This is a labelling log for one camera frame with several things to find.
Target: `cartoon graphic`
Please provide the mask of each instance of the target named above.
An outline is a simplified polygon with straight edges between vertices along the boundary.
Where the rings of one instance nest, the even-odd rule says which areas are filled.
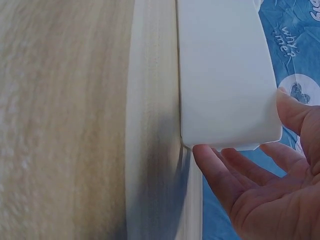
[[[308,104],[310,102],[310,96],[302,93],[302,87],[299,83],[295,83],[290,92],[291,97],[297,99],[300,103]]]

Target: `wood grain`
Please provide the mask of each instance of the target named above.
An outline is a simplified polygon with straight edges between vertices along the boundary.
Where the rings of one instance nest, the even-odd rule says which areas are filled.
[[[0,238],[200,238],[174,1],[2,0],[0,22]]]

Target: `finger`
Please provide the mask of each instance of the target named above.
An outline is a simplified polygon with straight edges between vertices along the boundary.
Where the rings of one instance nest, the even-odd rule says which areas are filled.
[[[289,96],[283,88],[277,91],[276,106],[282,124],[300,136],[304,120],[312,107]]]
[[[229,172],[209,146],[197,145],[193,147],[192,151],[195,162],[202,171],[213,193],[226,212],[230,214],[234,203],[245,191],[244,187]]]
[[[256,165],[233,148],[224,149],[221,153],[234,169],[260,186],[266,185],[271,180],[279,179],[278,176]]]
[[[298,172],[304,174],[306,169],[309,168],[309,164],[307,163],[305,156],[287,145],[279,142],[271,142],[261,145],[260,148],[287,173],[290,170],[298,170]]]
[[[240,172],[235,170],[226,160],[225,158],[221,155],[220,152],[218,152],[216,149],[212,148],[212,151],[214,154],[223,162],[223,164],[226,166],[226,168],[229,170],[229,172],[239,181],[239,183],[246,189],[252,189],[256,188],[258,185],[247,178],[246,176],[243,176]]]

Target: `white plastic part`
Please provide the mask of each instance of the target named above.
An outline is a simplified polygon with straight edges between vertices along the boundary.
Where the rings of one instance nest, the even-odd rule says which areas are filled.
[[[187,147],[278,141],[276,80],[254,0],[178,0],[181,136]]]

